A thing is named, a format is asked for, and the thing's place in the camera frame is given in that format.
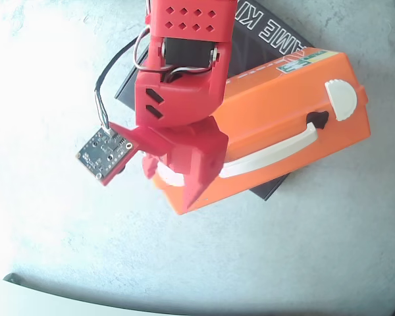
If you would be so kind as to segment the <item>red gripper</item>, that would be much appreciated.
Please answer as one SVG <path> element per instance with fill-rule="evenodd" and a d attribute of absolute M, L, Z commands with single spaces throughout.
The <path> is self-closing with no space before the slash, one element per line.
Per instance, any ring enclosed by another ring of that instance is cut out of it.
<path fill-rule="evenodd" d="M 148 153 L 142 159 L 145 177 L 154 177 L 158 167 L 156 157 L 167 161 L 170 170 L 184 177 L 174 209 L 177 213 L 187 213 L 218 177 L 227 144 L 228 136 L 220 131 L 214 117 L 184 126 L 146 128 L 141 142 L 141 150 Z"/>

